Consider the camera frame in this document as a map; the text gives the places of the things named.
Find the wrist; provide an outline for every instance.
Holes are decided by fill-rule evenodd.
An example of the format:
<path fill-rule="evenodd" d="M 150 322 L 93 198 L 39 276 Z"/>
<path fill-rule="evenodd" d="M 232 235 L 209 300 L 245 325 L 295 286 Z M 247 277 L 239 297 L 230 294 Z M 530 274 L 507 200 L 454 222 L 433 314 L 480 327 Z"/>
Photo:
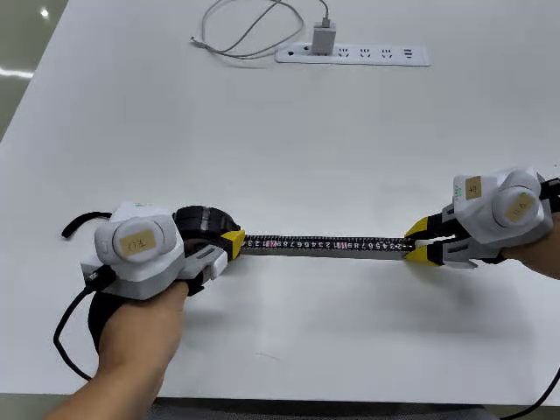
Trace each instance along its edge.
<path fill-rule="evenodd" d="M 120 378 L 121 382 L 151 383 L 161 386 L 165 367 L 128 360 L 123 363 L 103 363 L 100 360 L 95 377 Z"/>

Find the forearm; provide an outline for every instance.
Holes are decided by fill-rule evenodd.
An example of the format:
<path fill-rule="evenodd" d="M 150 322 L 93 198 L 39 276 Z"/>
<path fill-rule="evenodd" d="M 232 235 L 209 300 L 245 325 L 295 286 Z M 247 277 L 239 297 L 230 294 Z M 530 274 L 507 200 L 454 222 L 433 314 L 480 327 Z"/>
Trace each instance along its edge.
<path fill-rule="evenodd" d="M 100 370 L 46 420 L 138 420 L 156 398 L 164 372 L 122 366 Z"/>

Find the power strip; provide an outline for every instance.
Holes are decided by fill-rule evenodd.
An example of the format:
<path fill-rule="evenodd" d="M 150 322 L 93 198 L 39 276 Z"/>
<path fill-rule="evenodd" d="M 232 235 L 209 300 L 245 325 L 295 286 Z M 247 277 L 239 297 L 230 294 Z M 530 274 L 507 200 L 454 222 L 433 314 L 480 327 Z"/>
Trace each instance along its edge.
<path fill-rule="evenodd" d="M 425 46 L 335 44 L 332 55 L 312 54 L 311 43 L 297 42 L 276 49 L 278 63 L 362 64 L 367 66 L 430 65 Z"/>

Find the black strap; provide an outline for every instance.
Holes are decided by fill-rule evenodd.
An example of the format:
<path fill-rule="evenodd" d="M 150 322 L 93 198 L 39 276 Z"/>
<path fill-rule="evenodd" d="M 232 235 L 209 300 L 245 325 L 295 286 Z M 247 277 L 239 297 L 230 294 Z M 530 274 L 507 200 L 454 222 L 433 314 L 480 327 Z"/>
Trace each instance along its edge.
<path fill-rule="evenodd" d="M 64 228 L 62 233 L 60 234 L 64 239 L 69 239 L 76 230 L 80 228 L 81 225 L 86 223 L 87 221 L 91 221 L 93 219 L 109 219 L 111 217 L 111 213 L 103 213 L 103 212 L 91 212 L 91 213 L 84 213 L 74 220 L 72 220 L 68 225 Z"/>
<path fill-rule="evenodd" d="M 560 178 L 541 183 L 541 200 L 548 200 L 552 213 L 560 212 Z"/>
<path fill-rule="evenodd" d="M 202 285 L 203 274 L 200 273 L 193 280 L 183 280 L 189 285 L 189 295 L 193 296 L 204 290 Z M 98 291 L 94 294 L 94 298 L 89 306 L 89 314 L 87 315 L 87 327 L 94 341 L 95 350 L 99 353 L 99 340 L 102 337 L 103 328 L 113 316 L 113 314 L 127 302 L 137 302 L 133 299 L 110 295 Z"/>

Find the black cable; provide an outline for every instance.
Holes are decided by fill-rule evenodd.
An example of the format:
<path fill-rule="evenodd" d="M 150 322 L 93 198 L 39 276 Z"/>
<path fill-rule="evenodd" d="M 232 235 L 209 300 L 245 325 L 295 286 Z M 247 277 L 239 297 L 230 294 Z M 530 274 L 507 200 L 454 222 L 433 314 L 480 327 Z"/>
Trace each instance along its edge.
<path fill-rule="evenodd" d="M 60 318 L 59 324 L 56 326 L 56 330 L 54 330 L 54 335 L 52 336 L 52 342 L 54 343 L 54 346 L 56 347 L 56 349 L 59 351 L 60 357 L 62 358 L 62 360 L 66 363 L 66 365 L 71 368 L 78 376 L 82 377 L 83 379 L 85 379 L 86 381 L 89 381 L 91 379 L 91 376 L 89 376 L 88 374 L 85 374 L 79 367 L 77 367 L 75 365 L 75 363 L 70 359 L 70 357 L 68 356 L 67 351 L 64 349 L 64 347 L 62 346 L 62 343 L 60 343 L 60 334 L 62 333 L 62 330 L 64 329 L 64 327 L 66 326 L 68 319 L 70 318 L 70 315 L 72 315 L 72 312 L 74 312 L 74 310 L 76 309 L 76 307 L 80 304 L 80 302 L 82 300 L 84 300 L 84 298 L 89 295 L 90 293 L 92 293 L 94 291 L 93 288 L 86 286 L 84 287 L 84 290 L 82 290 L 78 296 L 76 296 L 72 303 L 66 308 L 66 310 L 64 311 L 64 314 L 62 315 L 62 318 Z"/>
<path fill-rule="evenodd" d="M 66 326 L 70 315 L 75 311 L 76 307 L 80 304 L 84 298 L 93 293 L 94 291 L 104 291 L 110 284 L 116 280 L 116 273 L 108 265 L 102 265 L 99 269 L 91 273 L 86 277 L 86 287 L 76 296 L 70 305 L 66 308 L 62 317 L 60 318 L 59 324 L 56 325 L 56 330 L 54 330 L 54 335 L 52 336 L 52 342 L 58 350 L 60 357 L 66 363 L 66 365 L 71 368 L 79 377 L 89 381 L 91 376 L 85 374 L 76 364 L 70 359 L 67 351 L 62 346 L 60 342 L 60 335 L 62 330 Z"/>
<path fill-rule="evenodd" d="M 559 380 L 560 380 L 560 368 L 557 370 L 556 375 L 552 379 L 552 382 L 550 383 L 549 387 L 546 388 L 546 391 L 544 391 L 544 393 L 541 395 L 541 398 L 536 400 L 536 402 L 533 405 L 527 407 L 526 409 L 523 409 L 522 411 L 519 411 L 518 413 L 502 417 L 500 420 L 514 420 L 516 418 L 524 417 L 527 414 L 530 414 L 536 409 L 538 409 L 539 407 L 541 407 L 543 403 L 546 401 L 546 399 L 549 397 L 550 393 L 554 390 L 554 387 L 557 385 Z"/>
<path fill-rule="evenodd" d="M 68 223 L 68 226 L 64 228 L 64 230 L 60 233 L 60 235 L 64 239 L 69 239 L 70 236 L 72 236 L 74 232 L 78 230 L 78 228 L 84 223 L 86 223 L 87 221 L 91 221 L 92 219 L 98 219 L 98 218 L 109 219 L 110 217 L 111 217 L 111 213 L 104 213 L 104 212 L 84 213 L 76 217 L 70 223 Z"/>

